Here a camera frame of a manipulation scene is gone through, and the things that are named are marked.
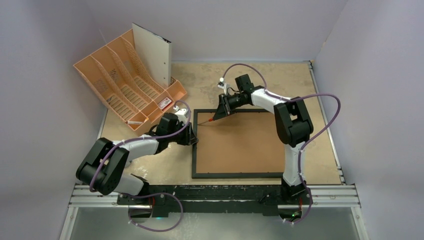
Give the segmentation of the black sunflower photo frame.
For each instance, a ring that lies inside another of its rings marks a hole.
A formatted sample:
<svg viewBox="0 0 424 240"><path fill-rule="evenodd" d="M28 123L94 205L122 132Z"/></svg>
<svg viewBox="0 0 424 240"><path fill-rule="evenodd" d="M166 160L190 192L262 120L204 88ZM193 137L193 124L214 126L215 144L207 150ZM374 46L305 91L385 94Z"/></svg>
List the black sunflower photo frame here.
<svg viewBox="0 0 424 240"><path fill-rule="evenodd" d="M198 125L215 112L194 110L193 130L198 142L192 147L192 178L282 178L285 147L272 113L238 109L233 115Z"/></svg>

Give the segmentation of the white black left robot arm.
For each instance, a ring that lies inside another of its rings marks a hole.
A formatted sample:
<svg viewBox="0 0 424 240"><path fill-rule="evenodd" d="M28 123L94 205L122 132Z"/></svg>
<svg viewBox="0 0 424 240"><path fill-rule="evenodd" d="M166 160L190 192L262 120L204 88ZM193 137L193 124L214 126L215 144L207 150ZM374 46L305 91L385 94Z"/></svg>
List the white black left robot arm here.
<svg viewBox="0 0 424 240"><path fill-rule="evenodd" d="M92 192L105 196L112 192L127 194L138 205L146 203L149 199L147 180L126 174L124 169L132 160L163 152L170 143L182 146L197 143L190 116L185 108L175 113L167 112L157 125L140 137L122 141L99 138L77 168L76 178L89 185Z"/></svg>

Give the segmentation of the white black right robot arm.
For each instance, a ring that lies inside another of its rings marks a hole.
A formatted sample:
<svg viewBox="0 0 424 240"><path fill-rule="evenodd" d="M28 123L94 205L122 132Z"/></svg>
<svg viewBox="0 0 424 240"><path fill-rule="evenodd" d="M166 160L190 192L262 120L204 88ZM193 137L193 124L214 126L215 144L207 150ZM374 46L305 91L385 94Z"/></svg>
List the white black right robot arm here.
<svg viewBox="0 0 424 240"><path fill-rule="evenodd" d="M223 77L219 79L217 87L223 89L223 93L218 96L218 107L210 121L233 115L236 108L244 105L260 107L274 115L276 133L284 144L285 154L280 196L284 202L292 204L306 191L301 147L314 131L305 102L298 97L278 96L264 86L255 86L248 74L237 77L235 82L238 91L229 94L230 85Z"/></svg>

